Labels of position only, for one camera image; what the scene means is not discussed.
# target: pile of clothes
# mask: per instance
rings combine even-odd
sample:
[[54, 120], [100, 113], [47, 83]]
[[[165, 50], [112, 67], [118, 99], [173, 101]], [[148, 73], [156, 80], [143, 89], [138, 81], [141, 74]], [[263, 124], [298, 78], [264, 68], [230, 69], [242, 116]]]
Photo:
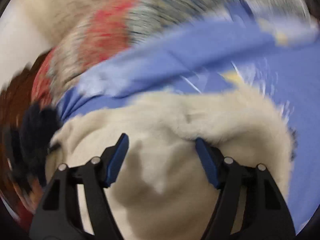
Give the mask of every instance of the pile of clothes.
[[42, 58], [27, 106], [2, 126], [19, 199], [34, 213], [59, 164], [83, 165], [121, 133], [129, 151], [105, 192], [127, 240], [201, 238], [218, 192], [197, 137], [241, 165], [265, 163], [287, 197], [296, 133], [289, 103], [273, 94], [285, 76], [279, 62], [318, 48], [308, 47], [319, 45], [313, 8], [310, 0], [106, 1]]

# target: metal screw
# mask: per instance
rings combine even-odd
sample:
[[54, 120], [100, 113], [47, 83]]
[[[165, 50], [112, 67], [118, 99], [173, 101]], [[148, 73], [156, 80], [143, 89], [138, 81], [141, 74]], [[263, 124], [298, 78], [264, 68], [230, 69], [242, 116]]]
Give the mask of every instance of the metal screw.
[[99, 162], [100, 162], [100, 157], [98, 157], [98, 156], [93, 157], [93, 158], [91, 159], [91, 163], [92, 163], [92, 164], [97, 164], [97, 163], [99, 163]]
[[65, 163], [61, 163], [58, 167], [59, 171], [64, 171], [66, 169], [67, 165]]
[[258, 165], [259, 171], [265, 171], [266, 168], [267, 168], [267, 167], [266, 167], [264, 164], [262, 164], [262, 163], [260, 163], [260, 164]]
[[232, 159], [231, 157], [225, 157], [225, 158], [224, 158], [224, 162], [225, 162], [226, 164], [232, 164], [232, 163], [233, 163], [233, 159]]

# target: brown fabric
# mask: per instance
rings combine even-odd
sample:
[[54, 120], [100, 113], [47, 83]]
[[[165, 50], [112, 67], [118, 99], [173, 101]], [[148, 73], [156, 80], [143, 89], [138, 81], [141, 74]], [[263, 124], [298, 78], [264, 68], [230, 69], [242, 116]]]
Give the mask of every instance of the brown fabric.
[[7, 88], [1, 89], [0, 94], [0, 191], [15, 208], [19, 198], [10, 182], [7, 173], [9, 165], [2, 143], [2, 131], [7, 125], [20, 127], [23, 114], [31, 104], [31, 90], [35, 76], [44, 61], [47, 53], [40, 55], [31, 69], [24, 68], [21, 73], [12, 78]]

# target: blue gripper pad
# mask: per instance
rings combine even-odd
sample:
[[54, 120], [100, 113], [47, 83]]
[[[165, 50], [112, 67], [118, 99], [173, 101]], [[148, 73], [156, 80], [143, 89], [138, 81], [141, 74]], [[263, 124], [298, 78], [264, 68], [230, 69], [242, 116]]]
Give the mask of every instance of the blue gripper pad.
[[220, 189], [221, 183], [218, 179], [218, 163], [215, 163], [212, 159], [211, 154], [214, 154], [207, 143], [201, 139], [196, 139], [196, 151], [200, 158], [202, 167], [204, 168], [205, 174], [207, 175], [209, 183], [211, 183], [216, 189]]
[[113, 154], [113, 157], [111, 158], [110, 163], [107, 167], [107, 176], [105, 179], [105, 183], [108, 185], [108, 187], [110, 187], [118, 177], [120, 168], [124, 161], [124, 157], [129, 149], [129, 137], [125, 133], [123, 133], [117, 141], [115, 147], [115, 153]]

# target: furry blanket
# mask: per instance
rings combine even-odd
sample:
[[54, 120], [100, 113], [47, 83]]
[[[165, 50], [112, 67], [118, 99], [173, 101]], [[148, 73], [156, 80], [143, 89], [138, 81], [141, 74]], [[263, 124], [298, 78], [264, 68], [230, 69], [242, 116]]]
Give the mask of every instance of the furry blanket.
[[[101, 155], [122, 132], [129, 136], [129, 151], [105, 193], [126, 240], [201, 238], [219, 191], [201, 166], [197, 137], [242, 165], [265, 163], [287, 194], [291, 134], [271, 100], [246, 85], [222, 94], [146, 93], [130, 106], [77, 116], [52, 139], [62, 150], [47, 158], [47, 179], [61, 162], [72, 167]], [[92, 232], [83, 188], [79, 192], [84, 227]], [[243, 208], [240, 200], [238, 209]], [[240, 224], [241, 216], [233, 230]]]

